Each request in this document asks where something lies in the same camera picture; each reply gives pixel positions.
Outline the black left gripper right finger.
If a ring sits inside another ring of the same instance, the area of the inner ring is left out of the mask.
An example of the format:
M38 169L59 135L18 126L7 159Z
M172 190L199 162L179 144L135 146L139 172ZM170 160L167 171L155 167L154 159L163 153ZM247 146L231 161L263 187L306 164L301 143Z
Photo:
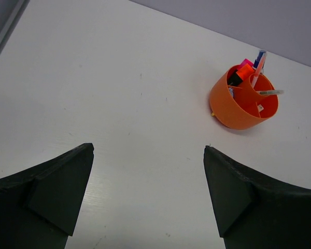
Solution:
M203 161L226 248L311 248L311 189L267 176L211 146Z

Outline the thin orange pen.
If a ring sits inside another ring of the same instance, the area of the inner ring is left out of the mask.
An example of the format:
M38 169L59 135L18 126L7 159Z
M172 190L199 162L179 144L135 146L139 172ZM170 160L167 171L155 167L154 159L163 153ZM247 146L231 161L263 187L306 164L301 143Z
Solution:
M267 52L262 56L261 61L260 61L259 65L258 65L257 69L255 70L255 73L252 77L251 86L253 88L255 87L257 80L258 80L260 74L262 73L266 57L267 57Z

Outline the orange highlighter with black body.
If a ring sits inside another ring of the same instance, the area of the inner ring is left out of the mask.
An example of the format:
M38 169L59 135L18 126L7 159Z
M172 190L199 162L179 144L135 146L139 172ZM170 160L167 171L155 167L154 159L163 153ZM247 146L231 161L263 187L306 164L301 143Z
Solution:
M238 68L227 80L228 86L237 87L244 80L246 80L250 75L252 75L255 70L249 64L245 64Z

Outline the clear white pen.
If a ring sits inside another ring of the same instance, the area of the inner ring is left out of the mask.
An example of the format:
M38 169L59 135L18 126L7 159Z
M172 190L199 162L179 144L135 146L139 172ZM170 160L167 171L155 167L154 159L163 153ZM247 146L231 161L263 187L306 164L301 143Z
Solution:
M279 95L284 94L283 90L264 90L264 91L257 91L259 95Z

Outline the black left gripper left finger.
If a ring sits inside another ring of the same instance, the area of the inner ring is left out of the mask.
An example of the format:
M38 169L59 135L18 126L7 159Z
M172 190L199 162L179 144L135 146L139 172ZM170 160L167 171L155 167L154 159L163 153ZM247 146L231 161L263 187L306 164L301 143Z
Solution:
M0 248L64 248L74 233L94 159L84 143L0 178Z

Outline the small white eraser block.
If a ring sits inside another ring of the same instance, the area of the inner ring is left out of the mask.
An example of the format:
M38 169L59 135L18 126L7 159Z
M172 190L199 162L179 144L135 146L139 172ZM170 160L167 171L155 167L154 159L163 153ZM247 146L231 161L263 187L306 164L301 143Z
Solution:
M264 108L263 108L263 106L262 106L261 104L258 105L258 110L259 110L260 112L264 110Z

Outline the blue cap glue bottle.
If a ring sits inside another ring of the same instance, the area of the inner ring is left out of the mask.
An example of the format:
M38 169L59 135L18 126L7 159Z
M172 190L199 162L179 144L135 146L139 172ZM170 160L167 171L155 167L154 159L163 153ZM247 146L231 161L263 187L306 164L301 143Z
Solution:
M253 63L253 66L252 66L255 70L257 69L257 67L258 67L258 65L259 65L259 63L260 63L260 61L261 61L261 58L262 58L262 56L263 56L265 53L266 53L265 50L259 50L258 56L257 56L257 58L255 59L255 61L254 61L254 63Z

